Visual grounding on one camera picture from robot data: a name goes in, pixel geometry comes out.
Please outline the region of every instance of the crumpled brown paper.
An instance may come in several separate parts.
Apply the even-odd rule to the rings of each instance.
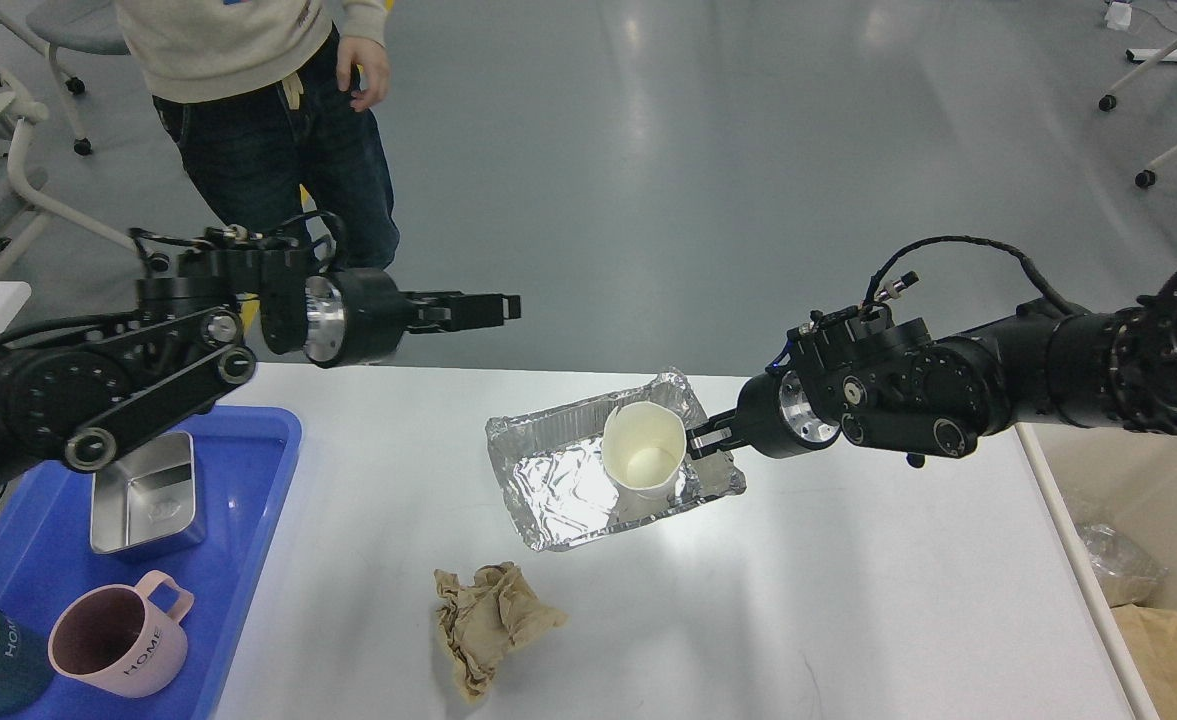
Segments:
[[[1177,611],[1113,607],[1118,629],[1161,720],[1177,720]]]
[[[487,565],[473,575],[472,587],[437,569],[437,594],[446,605],[437,612],[437,635],[454,659],[455,687],[468,702],[486,694],[504,656],[560,628],[568,615],[539,602],[521,569],[512,562]]]

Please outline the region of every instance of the plastic bag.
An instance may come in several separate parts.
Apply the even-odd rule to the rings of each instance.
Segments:
[[[1112,525],[1077,525],[1077,536],[1086,544],[1095,579],[1109,607],[1141,605],[1161,585],[1168,569]]]

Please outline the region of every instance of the hand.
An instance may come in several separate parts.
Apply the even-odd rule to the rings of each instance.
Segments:
[[[361,69],[365,71],[365,82],[367,84],[365,89],[352,86],[350,91],[354,65],[361,65]],[[350,105],[353,111],[364,113],[373,108],[388,94],[388,87],[392,85],[388,52],[377,41],[365,36],[341,36],[335,80],[340,85],[340,91],[350,92],[352,95]]]

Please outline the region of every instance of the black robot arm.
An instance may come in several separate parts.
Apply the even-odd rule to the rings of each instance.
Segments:
[[[792,456],[843,434],[920,465],[925,455],[969,455],[978,436],[1016,421],[1177,434],[1177,272],[1137,307],[1088,313],[1053,293],[1022,252],[946,240],[1012,252],[1042,298],[935,341],[920,319],[893,322],[886,301],[916,275],[879,292],[887,264],[862,305],[817,311],[790,331],[734,409],[690,431],[692,454],[752,446]]]
[[[400,292],[381,269],[330,269],[315,246],[282,234],[132,236],[146,274],[135,311],[0,336],[0,486],[48,459],[99,471],[248,382],[257,360],[241,296],[259,300],[270,351],[302,348],[324,368],[378,364],[406,332],[496,327],[521,314],[519,296]],[[175,275],[155,276],[172,262],[145,244],[185,247]]]

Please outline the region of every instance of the stainless steel container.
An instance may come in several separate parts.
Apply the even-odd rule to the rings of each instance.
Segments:
[[[192,436],[167,433],[94,475],[89,547],[125,562],[184,551],[205,539]]]

